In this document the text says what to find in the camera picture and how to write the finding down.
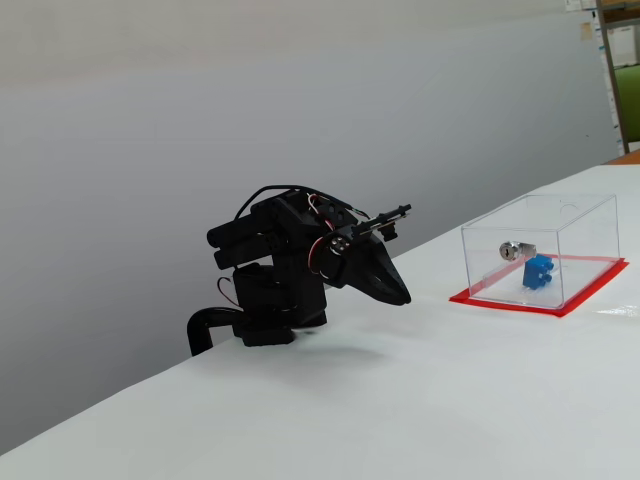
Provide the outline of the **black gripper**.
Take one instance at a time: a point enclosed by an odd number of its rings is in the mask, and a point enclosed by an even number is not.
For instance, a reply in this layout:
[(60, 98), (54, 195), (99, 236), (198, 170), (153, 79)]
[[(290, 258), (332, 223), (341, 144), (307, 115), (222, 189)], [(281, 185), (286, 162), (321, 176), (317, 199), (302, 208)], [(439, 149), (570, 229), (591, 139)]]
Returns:
[(319, 276), (332, 287), (351, 286), (385, 304), (411, 302), (383, 242), (359, 225), (339, 227), (319, 241)]

